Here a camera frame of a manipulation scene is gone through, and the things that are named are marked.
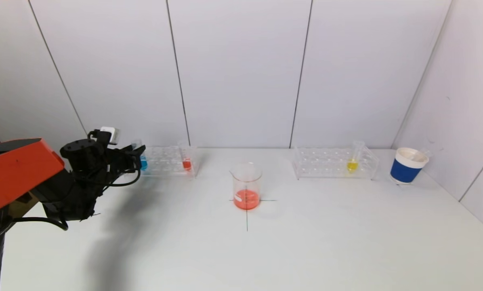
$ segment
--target white table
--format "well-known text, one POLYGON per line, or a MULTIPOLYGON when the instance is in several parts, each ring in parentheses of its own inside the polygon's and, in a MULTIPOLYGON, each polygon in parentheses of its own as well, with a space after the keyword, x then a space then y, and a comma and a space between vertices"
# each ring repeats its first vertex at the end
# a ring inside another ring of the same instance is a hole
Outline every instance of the white table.
POLYGON ((16 224, 1 290, 483 291, 483 225, 424 172, 395 185, 394 151, 374 152, 368 181, 297 180, 291 150, 201 150, 196 179, 109 188, 67 232, 16 224), (228 169, 249 161, 277 201, 245 212, 228 169))

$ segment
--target blue cup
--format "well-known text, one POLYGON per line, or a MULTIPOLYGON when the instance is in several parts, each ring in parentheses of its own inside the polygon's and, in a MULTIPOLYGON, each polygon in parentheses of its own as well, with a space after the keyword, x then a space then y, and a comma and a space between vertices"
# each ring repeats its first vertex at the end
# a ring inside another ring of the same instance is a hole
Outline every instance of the blue cup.
POLYGON ((391 177, 397 184, 410 184, 428 160, 428 157, 420 151, 399 148, 391 169, 391 177))

